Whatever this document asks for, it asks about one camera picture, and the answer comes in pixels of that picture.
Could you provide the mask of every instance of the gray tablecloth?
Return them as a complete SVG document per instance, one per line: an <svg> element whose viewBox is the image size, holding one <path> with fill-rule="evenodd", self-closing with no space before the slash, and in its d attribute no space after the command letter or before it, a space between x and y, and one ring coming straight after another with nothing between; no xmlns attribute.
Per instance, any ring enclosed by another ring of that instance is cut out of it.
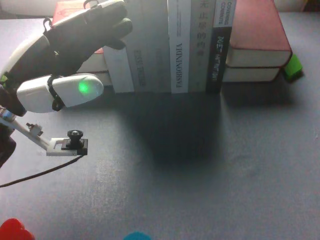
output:
<svg viewBox="0 0 320 240"><path fill-rule="evenodd" d="M320 14L280 17L304 67L294 84L228 84L221 96L106 89L82 106L27 113L21 122L41 123L47 138L83 130L89 153L0 189L0 222L19 218L40 240L319 239ZM69 160L12 137L1 183Z"/></svg>

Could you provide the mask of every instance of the background wall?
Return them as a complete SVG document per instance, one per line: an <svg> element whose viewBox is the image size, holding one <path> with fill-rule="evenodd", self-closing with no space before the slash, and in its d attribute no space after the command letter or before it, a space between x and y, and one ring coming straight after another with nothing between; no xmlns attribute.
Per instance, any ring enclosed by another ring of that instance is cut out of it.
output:
<svg viewBox="0 0 320 240"><path fill-rule="evenodd" d="M52 16L58 1L61 0L0 0L0 4L3 11L12 14ZM279 12L298 12L306 0L274 0L274 2Z"/></svg>

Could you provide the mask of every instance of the black book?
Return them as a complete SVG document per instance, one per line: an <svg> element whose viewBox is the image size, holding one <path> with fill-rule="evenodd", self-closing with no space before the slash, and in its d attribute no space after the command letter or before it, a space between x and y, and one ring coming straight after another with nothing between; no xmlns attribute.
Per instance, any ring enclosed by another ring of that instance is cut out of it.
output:
<svg viewBox="0 0 320 240"><path fill-rule="evenodd" d="M221 90L236 2L237 0L217 0L215 4L205 88L208 94L218 94Z"/></svg>

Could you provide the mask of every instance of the robotic arm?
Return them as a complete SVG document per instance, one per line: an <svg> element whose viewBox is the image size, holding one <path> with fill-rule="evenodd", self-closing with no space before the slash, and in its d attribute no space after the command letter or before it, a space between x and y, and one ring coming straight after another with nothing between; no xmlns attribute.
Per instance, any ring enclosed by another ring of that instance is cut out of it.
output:
<svg viewBox="0 0 320 240"><path fill-rule="evenodd" d="M14 130L45 149L47 156L88 153L88 140L81 139L83 132L70 130L69 138L47 140L41 137L41 126L28 123L25 127L19 124L17 116L23 117L27 111L59 111L101 95L104 86L95 75L76 73L99 48L125 47L120 39L132 31L126 16L123 0L109 0L53 25L49 20L49 30L23 42L14 51L0 72L0 167L15 150L16 143L10 137Z"/></svg>

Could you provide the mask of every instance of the blue object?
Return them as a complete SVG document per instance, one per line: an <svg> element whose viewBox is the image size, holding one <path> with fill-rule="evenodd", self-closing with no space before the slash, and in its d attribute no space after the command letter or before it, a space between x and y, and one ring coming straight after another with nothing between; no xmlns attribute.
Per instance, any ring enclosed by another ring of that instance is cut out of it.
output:
<svg viewBox="0 0 320 240"><path fill-rule="evenodd" d="M123 240L151 240L151 238L144 233L134 232L126 236Z"/></svg>

